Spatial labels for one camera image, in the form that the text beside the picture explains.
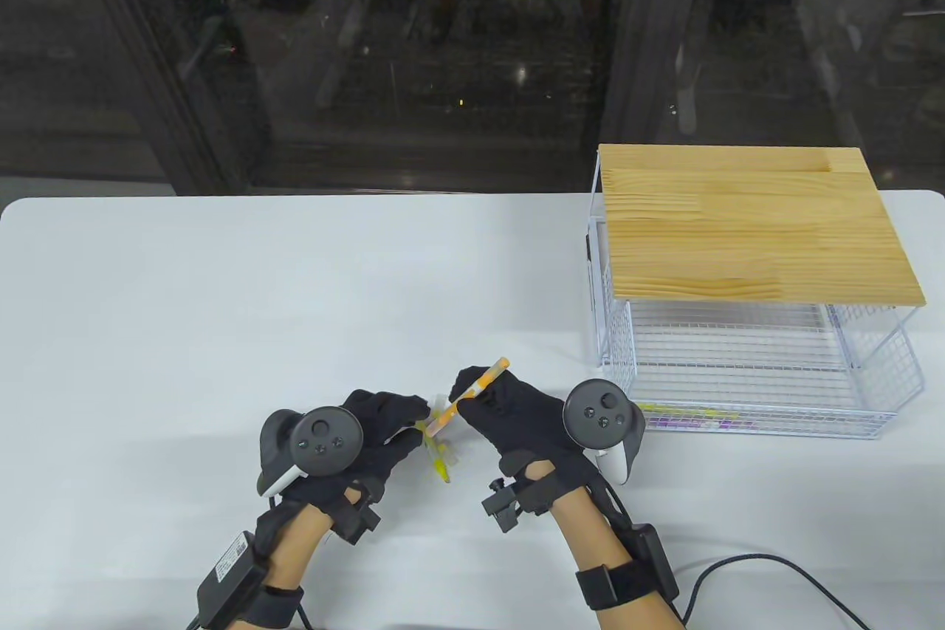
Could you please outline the person's right hand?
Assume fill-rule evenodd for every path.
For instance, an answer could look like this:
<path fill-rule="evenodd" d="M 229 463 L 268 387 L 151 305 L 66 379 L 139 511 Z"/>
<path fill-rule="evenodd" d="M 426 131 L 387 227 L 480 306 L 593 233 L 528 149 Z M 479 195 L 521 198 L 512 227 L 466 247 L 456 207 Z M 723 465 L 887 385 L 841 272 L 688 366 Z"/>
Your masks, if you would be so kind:
<path fill-rule="evenodd" d="M 483 502 L 500 529 L 509 532 L 522 514 L 546 514 L 555 501 L 577 490 L 589 492 L 609 522 L 627 521 L 611 486 L 585 448 L 568 434 L 563 400 L 509 371 L 499 374 L 478 396 L 461 397 L 486 370 L 485 366 L 460 370 L 449 400 L 458 404 L 458 415 L 496 448 L 503 477 L 513 481 L 509 486 L 492 482 L 493 493 Z"/>

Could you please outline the person's left hand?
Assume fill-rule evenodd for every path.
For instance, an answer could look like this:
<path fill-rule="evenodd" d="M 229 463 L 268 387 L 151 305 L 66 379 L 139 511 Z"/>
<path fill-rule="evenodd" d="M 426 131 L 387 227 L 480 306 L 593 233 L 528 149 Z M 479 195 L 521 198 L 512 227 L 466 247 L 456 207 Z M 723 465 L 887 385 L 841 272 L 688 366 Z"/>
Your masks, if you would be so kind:
<path fill-rule="evenodd" d="M 421 397 L 358 389 L 340 406 L 270 414 L 259 437 L 257 491 L 275 504 L 258 518 L 257 552 L 272 555 L 281 531 L 307 507 L 327 515 L 348 544 L 374 531 L 380 518 L 371 506 L 395 465 L 421 447 L 417 426 L 429 413 Z"/>

